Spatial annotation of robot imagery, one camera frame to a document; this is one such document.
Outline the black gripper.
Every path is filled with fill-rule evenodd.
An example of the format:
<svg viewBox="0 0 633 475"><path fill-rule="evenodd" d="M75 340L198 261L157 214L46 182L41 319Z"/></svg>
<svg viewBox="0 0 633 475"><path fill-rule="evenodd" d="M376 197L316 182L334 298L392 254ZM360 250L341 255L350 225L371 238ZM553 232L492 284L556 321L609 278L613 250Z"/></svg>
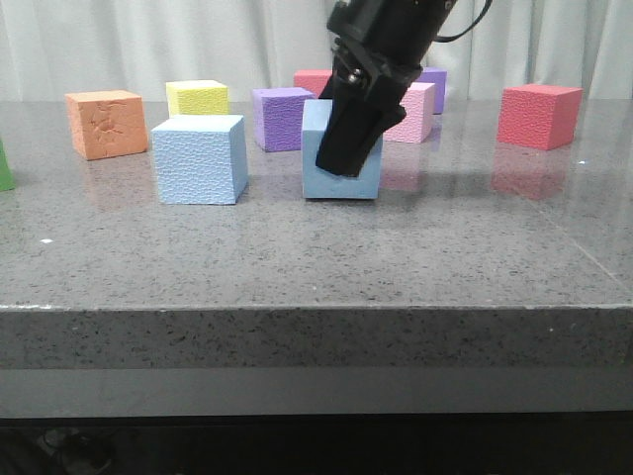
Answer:
<svg viewBox="0 0 633 475"><path fill-rule="evenodd" d="M335 35L331 76L320 99L332 109L316 166L357 177L376 141L406 116L396 104L441 37L453 1L338 1L327 20Z"/></svg>

